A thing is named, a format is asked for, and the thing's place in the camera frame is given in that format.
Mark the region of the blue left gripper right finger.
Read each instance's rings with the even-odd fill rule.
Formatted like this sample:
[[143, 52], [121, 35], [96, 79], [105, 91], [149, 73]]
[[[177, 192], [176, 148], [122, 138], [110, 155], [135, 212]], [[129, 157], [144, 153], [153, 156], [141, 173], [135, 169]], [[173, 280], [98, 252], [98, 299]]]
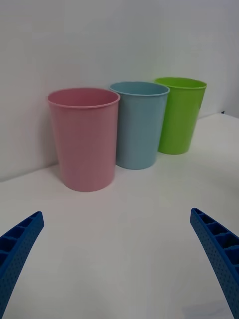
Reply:
[[239, 238], [197, 208], [191, 210], [190, 224], [211, 263], [233, 317], [239, 318]]

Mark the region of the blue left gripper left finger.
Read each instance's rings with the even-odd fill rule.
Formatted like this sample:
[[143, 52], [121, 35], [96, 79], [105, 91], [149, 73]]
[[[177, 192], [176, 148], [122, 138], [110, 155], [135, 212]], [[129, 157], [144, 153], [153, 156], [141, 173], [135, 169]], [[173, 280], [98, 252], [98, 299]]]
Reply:
[[42, 212], [37, 211], [0, 237], [0, 318], [43, 227]]

